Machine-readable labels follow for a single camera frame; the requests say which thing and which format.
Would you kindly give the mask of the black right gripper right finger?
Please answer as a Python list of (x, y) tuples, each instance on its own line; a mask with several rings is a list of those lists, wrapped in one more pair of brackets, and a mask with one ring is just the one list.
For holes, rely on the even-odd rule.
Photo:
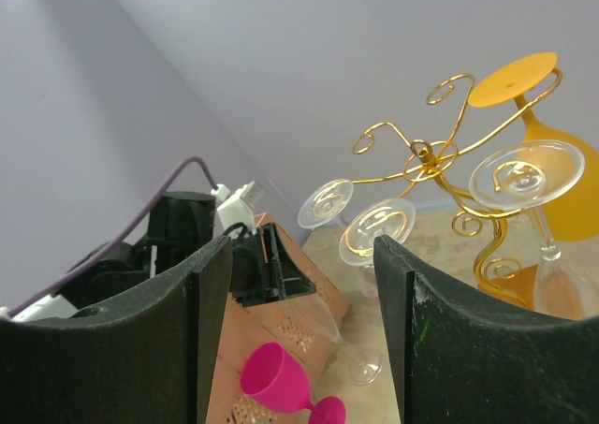
[(594, 423), (598, 321), (495, 299), (389, 236), (373, 261), (404, 423)]

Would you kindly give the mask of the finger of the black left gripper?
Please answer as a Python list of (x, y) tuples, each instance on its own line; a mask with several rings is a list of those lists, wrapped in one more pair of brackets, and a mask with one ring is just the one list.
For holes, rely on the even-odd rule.
[(315, 292), (313, 281), (286, 251), (274, 223), (252, 233), (238, 222), (226, 229), (226, 235), (233, 254), (229, 292), (239, 305), (258, 306)]

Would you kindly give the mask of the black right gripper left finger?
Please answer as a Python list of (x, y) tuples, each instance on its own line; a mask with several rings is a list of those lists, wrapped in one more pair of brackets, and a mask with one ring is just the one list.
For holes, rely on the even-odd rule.
[(5, 423), (202, 423), (232, 269), (218, 237), (69, 318), (1, 324)]

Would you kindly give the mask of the clear champagne flute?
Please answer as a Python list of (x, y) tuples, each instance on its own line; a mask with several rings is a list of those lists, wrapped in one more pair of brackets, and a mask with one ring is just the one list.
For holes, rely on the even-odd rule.
[[(548, 176), (528, 156), (542, 150), (568, 155), (574, 173), (554, 190), (548, 189)], [(591, 315), (584, 299), (584, 277), (569, 266), (562, 255), (543, 206), (568, 192), (585, 168), (584, 155), (576, 146), (558, 140), (534, 140), (498, 151), (483, 160), (469, 180), (469, 192), (482, 206), (500, 212), (528, 212), (541, 239), (541, 259), (533, 287), (534, 309), (542, 314), (570, 320)]]
[(329, 306), (317, 293), (284, 300), (283, 310), (307, 330), (327, 338), (349, 357), (348, 375), (359, 386), (374, 382), (383, 371), (383, 355), (376, 348), (359, 348), (341, 334)]

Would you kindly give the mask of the clear wine glass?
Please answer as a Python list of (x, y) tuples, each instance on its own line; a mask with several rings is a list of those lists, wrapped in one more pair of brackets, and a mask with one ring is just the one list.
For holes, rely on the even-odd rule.
[(394, 197), (373, 204), (346, 228), (339, 242), (339, 254), (346, 265), (359, 269), (358, 286), (366, 298), (379, 302), (373, 264), (374, 240), (387, 235), (404, 243), (415, 222), (413, 203)]
[(354, 194), (354, 184), (348, 179), (329, 181), (304, 201), (299, 209), (297, 221), (300, 227), (314, 230), (330, 223), (336, 223), (346, 229), (347, 221), (343, 218), (343, 210)]

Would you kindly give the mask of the magenta plastic goblet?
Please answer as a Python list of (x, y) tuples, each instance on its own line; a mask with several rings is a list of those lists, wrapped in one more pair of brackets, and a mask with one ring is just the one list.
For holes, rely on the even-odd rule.
[(294, 414), (308, 410), (309, 423), (344, 424), (346, 408), (337, 396), (314, 402), (307, 373), (280, 344), (259, 346), (241, 369), (241, 391), (275, 413)]

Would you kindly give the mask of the yellow plastic goblet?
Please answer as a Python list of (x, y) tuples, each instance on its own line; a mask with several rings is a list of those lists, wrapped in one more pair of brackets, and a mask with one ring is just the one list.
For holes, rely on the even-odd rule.
[[(470, 93), (468, 104), (475, 108), (497, 106), (513, 100), (519, 109), (528, 104), (525, 93), (556, 71), (558, 55), (539, 52), (504, 66), (481, 81)], [(584, 241), (598, 235), (598, 152), (583, 139), (540, 122), (532, 110), (522, 114), (525, 142), (558, 140), (576, 146), (584, 155), (585, 169), (578, 182), (565, 194), (544, 205), (548, 225), (557, 241)], [(554, 190), (574, 173), (568, 155), (542, 150), (529, 160), (548, 176)]]

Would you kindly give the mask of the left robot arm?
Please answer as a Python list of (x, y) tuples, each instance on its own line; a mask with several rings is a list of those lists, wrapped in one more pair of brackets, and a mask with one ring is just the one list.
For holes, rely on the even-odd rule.
[(257, 225), (250, 200), (168, 192), (146, 212), (146, 233), (134, 244), (107, 243), (74, 266), (76, 277), (4, 316), (17, 322), (71, 317), (181, 263), (212, 238), (214, 222), (232, 242), (229, 291), (242, 307), (312, 295), (314, 283), (285, 249), (273, 223)]

